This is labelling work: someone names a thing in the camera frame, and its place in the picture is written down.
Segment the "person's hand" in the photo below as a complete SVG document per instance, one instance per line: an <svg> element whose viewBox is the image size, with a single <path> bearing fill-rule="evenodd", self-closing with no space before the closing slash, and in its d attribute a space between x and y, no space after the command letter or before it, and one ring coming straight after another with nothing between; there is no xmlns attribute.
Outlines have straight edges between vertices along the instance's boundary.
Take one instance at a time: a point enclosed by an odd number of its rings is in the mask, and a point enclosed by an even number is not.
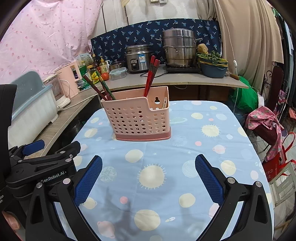
<svg viewBox="0 0 296 241"><path fill-rule="evenodd" d="M20 230L21 225L13 215L5 211L3 211L2 214L13 231L16 232L17 230Z"/></svg>

